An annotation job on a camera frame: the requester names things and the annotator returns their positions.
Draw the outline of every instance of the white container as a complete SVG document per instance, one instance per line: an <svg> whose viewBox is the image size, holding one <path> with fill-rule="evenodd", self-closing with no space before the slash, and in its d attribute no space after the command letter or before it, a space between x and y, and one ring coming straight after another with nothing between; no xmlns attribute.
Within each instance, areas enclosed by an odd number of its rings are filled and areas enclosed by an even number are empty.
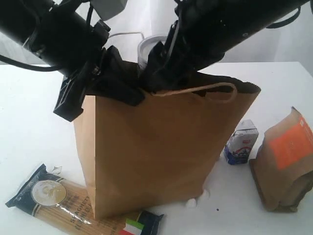
<svg viewBox="0 0 313 235"><path fill-rule="evenodd" d="M247 163L258 136L259 132L251 120L241 121L224 148L227 162L231 165Z"/></svg>
<svg viewBox="0 0 313 235"><path fill-rule="evenodd" d="M150 51L158 43L162 42L163 44L166 41L167 36L164 35L155 35L149 38L145 38L138 45L138 65L141 70L144 70L148 63L148 57Z"/></svg>

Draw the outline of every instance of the robotic arm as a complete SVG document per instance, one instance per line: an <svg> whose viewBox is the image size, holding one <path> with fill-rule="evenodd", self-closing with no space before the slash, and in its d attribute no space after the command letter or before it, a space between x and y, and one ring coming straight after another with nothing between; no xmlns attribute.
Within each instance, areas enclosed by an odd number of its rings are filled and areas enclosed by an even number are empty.
<svg viewBox="0 0 313 235"><path fill-rule="evenodd" d="M93 8L107 20L122 11L127 0L91 0L84 20L75 10L89 0L7 0L0 7L0 30L52 67L35 67L4 56L0 60L64 75L54 113L72 121L84 97L96 94L129 105L148 92L179 89L187 74L220 61L224 54L309 0L175 0L179 19L167 41L149 54L140 78L128 75L117 48L104 48L110 27L90 25Z"/></svg>

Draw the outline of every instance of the white table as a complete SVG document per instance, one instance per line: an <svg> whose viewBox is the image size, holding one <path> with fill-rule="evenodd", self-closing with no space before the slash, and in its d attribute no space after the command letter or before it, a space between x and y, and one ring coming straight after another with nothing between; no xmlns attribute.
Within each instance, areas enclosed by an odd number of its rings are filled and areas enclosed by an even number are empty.
<svg viewBox="0 0 313 235"><path fill-rule="evenodd" d="M204 72L234 76L262 88L244 117L252 119L260 132L251 157L264 131L287 116L291 106L313 128L313 78L299 63L215 64ZM61 82L57 72L0 66L0 234L63 234L4 205L39 163L45 163L48 170L62 166L63 177L84 184L73 124L52 113ZM305 196L298 213L267 212L249 166L230 166L224 158L217 161L206 188L210 197L199 201L196 209L187 209L183 202L151 209L166 214L160 235L312 234L312 192Z"/></svg>

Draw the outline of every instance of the spaghetti package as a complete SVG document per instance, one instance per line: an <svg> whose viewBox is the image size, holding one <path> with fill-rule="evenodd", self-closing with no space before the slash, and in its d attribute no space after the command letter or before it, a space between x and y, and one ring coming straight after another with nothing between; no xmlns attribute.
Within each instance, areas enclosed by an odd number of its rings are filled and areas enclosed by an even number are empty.
<svg viewBox="0 0 313 235"><path fill-rule="evenodd" d="M41 165L6 203L70 235L157 235L161 216L133 212L96 221L87 190Z"/></svg>

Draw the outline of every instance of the brown coffee bag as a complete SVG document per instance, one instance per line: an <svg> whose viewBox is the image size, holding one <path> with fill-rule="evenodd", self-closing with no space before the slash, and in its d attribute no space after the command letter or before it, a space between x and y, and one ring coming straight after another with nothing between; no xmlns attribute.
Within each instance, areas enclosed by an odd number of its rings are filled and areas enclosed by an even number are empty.
<svg viewBox="0 0 313 235"><path fill-rule="evenodd" d="M313 187L313 134L294 107L265 132L256 159L249 163L265 208L296 212Z"/></svg>

